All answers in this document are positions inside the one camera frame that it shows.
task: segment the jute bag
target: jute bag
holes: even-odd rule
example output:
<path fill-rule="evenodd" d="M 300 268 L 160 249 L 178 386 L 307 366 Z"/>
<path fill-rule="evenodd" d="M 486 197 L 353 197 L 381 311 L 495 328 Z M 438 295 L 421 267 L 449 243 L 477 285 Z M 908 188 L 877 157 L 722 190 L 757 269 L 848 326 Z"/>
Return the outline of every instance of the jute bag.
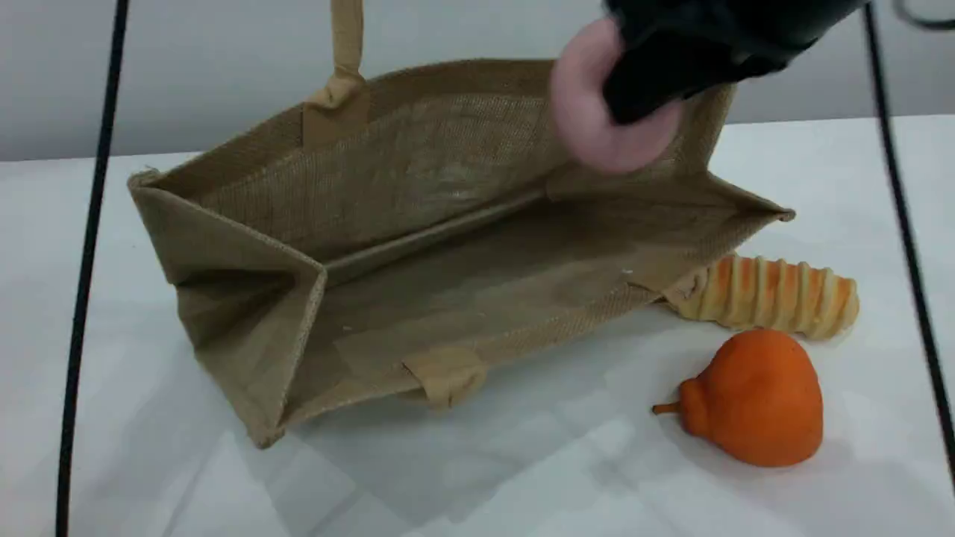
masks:
<path fill-rule="evenodd" d="M 568 158 L 549 60 L 366 81 L 359 0 L 308 101 L 129 188 L 199 362 L 268 447 L 336 407 L 437 408 L 487 371 L 644 306 L 791 211 L 708 172 L 732 88 L 626 176 Z"/>

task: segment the pear stem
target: pear stem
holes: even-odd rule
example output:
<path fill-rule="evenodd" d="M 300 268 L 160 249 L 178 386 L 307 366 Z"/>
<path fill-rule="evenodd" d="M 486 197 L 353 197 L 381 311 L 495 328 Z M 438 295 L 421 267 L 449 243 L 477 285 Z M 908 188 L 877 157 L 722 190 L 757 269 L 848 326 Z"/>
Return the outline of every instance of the pear stem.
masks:
<path fill-rule="evenodd" d="M 666 404 L 655 404 L 650 409 L 650 411 L 652 411 L 653 414 L 656 414 L 657 416 L 661 414 L 673 414 L 675 412 L 680 412 L 680 403 L 674 402 L 674 403 L 666 403 Z"/>

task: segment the white wall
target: white wall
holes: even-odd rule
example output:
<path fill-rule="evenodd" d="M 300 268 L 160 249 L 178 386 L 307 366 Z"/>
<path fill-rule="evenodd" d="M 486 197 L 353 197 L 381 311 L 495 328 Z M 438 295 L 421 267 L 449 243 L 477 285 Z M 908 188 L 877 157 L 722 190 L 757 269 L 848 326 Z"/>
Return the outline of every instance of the white wall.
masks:
<path fill-rule="evenodd" d="M 952 0 L 909 0 L 955 16 Z M 955 35 L 880 2 L 899 115 L 955 113 Z M 91 156 L 113 0 L 0 0 L 0 161 Z M 366 0 L 366 75 L 473 56 L 553 56 L 600 0 Z M 328 0 L 132 0 L 116 154 L 202 150 L 285 108 L 330 71 Z M 731 121 L 872 112 L 861 21 L 782 75 L 743 85 Z"/>

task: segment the white table surface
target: white table surface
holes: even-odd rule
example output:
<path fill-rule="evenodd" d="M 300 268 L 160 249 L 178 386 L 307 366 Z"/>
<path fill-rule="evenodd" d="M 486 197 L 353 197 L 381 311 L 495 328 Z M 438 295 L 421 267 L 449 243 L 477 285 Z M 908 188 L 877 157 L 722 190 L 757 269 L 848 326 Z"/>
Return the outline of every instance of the white table surface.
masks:
<path fill-rule="evenodd" d="M 955 392 L 955 116 L 896 121 Z M 193 360 L 114 158 L 74 460 L 73 535 L 774 537 L 955 534 L 875 122 L 727 127 L 714 171 L 798 211 L 742 253 L 859 282 L 847 337 L 809 345 L 825 443 L 783 471 L 733 462 L 655 418 L 728 337 L 639 311 L 492 375 L 447 415 L 346 409 L 259 451 Z M 92 160 L 0 163 L 0 535 L 52 535 L 57 446 Z"/>

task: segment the toy bread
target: toy bread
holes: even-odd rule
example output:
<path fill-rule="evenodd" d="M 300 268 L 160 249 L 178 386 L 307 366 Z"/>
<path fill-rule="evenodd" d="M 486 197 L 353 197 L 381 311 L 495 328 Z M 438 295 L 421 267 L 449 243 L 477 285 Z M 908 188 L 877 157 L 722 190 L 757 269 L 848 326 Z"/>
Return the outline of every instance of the toy bread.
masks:
<path fill-rule="evenodd" d="M 828 339 L 859 315 L 856 282 L 829 268 L 727 255 L 665 293 L 682 317 L 734 330 L 770 328 Z"/>

